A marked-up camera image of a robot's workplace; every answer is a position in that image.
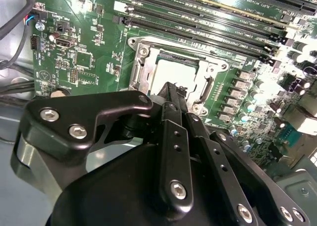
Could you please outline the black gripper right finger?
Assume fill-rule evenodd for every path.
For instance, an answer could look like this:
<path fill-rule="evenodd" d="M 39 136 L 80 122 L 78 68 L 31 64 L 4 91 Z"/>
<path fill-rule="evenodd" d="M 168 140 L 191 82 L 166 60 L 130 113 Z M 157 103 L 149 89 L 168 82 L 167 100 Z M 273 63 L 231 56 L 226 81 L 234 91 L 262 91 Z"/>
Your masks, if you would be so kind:
<path fill-rule="evenodd" d="M 185 112 L 195 204 L 182 226 L 308 226 L 307 214 L 233 139 Z"/>

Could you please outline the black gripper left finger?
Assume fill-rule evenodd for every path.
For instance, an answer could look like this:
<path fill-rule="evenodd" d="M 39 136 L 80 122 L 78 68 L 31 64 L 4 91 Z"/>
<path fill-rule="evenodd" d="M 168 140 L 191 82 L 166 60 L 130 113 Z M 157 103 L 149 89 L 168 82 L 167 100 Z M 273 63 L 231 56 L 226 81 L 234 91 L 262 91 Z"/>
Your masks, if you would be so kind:
<path fill-rule="evenodd" d="M 17 176 L 55 205 L 74 181 L 136 147 L 158 149 L 157 195 L 165 215 L 193 207 L 186 90 L 165 83 L 157 96 L 123 91 L 27 104 L 13 156 Z"/>

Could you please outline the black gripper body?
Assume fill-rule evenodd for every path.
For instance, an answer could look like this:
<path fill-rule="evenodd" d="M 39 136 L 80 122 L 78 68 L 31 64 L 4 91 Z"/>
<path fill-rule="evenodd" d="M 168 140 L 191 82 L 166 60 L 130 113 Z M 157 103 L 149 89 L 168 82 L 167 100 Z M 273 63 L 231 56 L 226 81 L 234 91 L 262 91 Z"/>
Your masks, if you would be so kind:
<path fill-rule="evenodd" d="M 74 181 L 59 196 L 53 226 L 234 226 L 210 168 L 191 159 L 194 205 L 182 219 L 165 216 L 157 195 L 158 149 L 136 147 Z"/>

